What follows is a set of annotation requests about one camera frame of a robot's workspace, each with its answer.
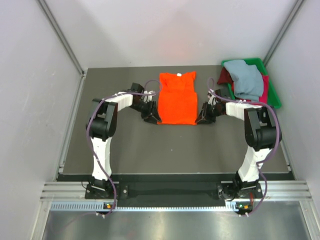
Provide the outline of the orange t shirt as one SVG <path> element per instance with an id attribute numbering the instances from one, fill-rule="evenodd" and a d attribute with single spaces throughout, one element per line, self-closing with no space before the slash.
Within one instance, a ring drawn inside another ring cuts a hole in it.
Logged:
<path id="1" fill-rule="evenodd" d="M 160 73 L 162 90 L 158 96 L 159 125 L 195 125 L 198 116 L 196 72 Z"/>

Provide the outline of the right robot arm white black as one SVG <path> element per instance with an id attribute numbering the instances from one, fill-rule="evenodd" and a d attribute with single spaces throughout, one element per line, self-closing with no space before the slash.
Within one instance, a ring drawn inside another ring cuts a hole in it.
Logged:
<path id="1" fill-rule="evenodd" d="M 234 194 L 239 198 L 245 198 L 257 187 L 264 162 L 282 140 L 277 115 L 273 108 L 265 103 L 251 104 L 244 100 L 233 100 L 229 91 L 223 88 L 210 89 L 208 98 L 195 120 L 197 125 L 212 124 L 222 115 L 244 122 L 247 151 L 232 183 Z"/>

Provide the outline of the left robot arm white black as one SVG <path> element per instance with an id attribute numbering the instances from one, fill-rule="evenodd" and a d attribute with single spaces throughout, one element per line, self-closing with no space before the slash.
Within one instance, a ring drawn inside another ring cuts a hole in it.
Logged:
<path id="1" fill-rule="evenodd" d="M 131 108 L 140 113 L 141 118 L 151 124 L 162 120 L 157 110 L 157 102 L 153 97 L 160 91 L 147 91 L 133 83 L 130 89 L 119 91 L 111 96 L 92 100 L 86 128 L 86 139 L 93 155 L 93 172 L 89 184 L 96 188 L 102 198 L 109 198 L 115 184 L 111 175 L 111 142 L 117 129 L 118 113 Z"/>

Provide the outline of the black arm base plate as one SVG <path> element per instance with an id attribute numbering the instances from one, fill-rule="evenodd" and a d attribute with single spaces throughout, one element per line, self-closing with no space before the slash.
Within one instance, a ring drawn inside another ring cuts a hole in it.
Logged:
<path id="1" fill-rule="evenodd" d="M 252 203 L 263 196 L 257 181 L 241 188 L 233 173 L 114 174 L 111 180 L 89 178 L 85 199 L 117 200 L 118 207 L 183 208 L 222 207 L 236 199 Z"/>

